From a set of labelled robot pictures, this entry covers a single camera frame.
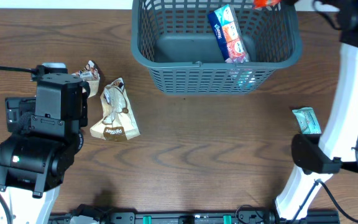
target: small package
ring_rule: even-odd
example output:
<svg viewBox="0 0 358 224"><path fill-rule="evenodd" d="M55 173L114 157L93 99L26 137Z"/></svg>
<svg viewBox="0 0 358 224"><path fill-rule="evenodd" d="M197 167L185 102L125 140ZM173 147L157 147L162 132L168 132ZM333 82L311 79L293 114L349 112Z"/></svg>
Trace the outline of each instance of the small package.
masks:
<svg viewBox="0 0 358 224"><path fill-rule="evenodd" d="M91 93L89 94L89 97L91 97L96 95L96 93L98 92L100 72L101 71L99 67L95 64L95 62L90 60L88 64L85 65L85 68L76 73L73 73L72 75L80 77L84 81L87 81L89 83L89 87L91 88Z"/></svg>
<svg viewBox="0 0 358 224"><path fill-rule="evenodd" d="M249 62L249 54L242 41L241 31L234 9L230 5L208 14L219 48L226 63Z"/></svg>
<svg viewBox="0 0 358 224"><path fill-rule="evenodd" d="M140 135L122 78L104 87L100 99L103 118L91 127L93 137L126 141Z"/></svg>
<svg viewBox="0 0 358 224"><path fill-rule="evenodd" d="M255 8L274 6L278 4L281 0L254 0Z"/></svg>
<svg viewBox="0 0 358 224"><path fill-rule="evenodd" d="M321 134L320 125L318 124L313 108L306 107L292 110L292 113L298 120L302 134Z"/></svg>

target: wooden table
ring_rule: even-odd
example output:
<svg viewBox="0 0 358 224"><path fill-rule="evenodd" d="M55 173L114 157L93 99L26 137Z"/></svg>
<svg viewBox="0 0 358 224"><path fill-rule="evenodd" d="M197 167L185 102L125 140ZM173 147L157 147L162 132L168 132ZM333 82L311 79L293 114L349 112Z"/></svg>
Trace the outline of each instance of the wooden table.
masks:
<svg viewBox="0 0 358 224"><path fill-rule="evenodd" d="M339 70L338 33L317 15L300 12L303 55L246 96L166 96L130 50L131 12L0 10L0 65L34 68L64 62L69 71L95 60L106 75L122 77L141 136L128 142L92 138L101 119L99 96L88 100L85 145L66 172L53 212L81 203L143 211L235 210L268 207L282 191L299 131L291 106L314 108L325 127ZM0 143L4 99L34 96L25 73L0 72ZM358 218L358 175L342 171L329 182L338 202ZM334 208L320 191L313 208Z"/></svg>

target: snack bag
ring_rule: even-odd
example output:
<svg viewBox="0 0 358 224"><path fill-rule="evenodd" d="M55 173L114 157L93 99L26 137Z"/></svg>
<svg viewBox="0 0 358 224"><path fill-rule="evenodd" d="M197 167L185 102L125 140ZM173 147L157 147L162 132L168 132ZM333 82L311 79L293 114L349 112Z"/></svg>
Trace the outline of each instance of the snack bag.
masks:
<svg viewBox="0 0 358 224"><path fill-rule="evenodd" d="M89 94L89 97L96 95L99 88L99 82L100 82L100 69L95 64L94 61L90 60L87 65L85 65L85 68L81 69L78 72L73 73L72 75L75 75L77 77L82 78L84 81L87 81L89 83L89 87L91 88L91 93Z"/></svg>
<svg viewBox="0 0 358 224"><path fill-rule="evenodd" d="M226 63L249 62L249 54L241 38L234 9L230 5L208 14L209 23Z"/></svg>
<svg viewBox="0 0 358 224"><path fill-rule="evenodd" d="M321 134L320 125L318 124L313 108L306 107L298 110L292 110L292 113L298 120L302 134Z"/></svg>
<svg viewBox="0 0 358 224"><path fill-rule="evenodd" d="M140 135L122 78L104 87L100 100L103 118L91 127L93 137L126 141Z"/></svg>

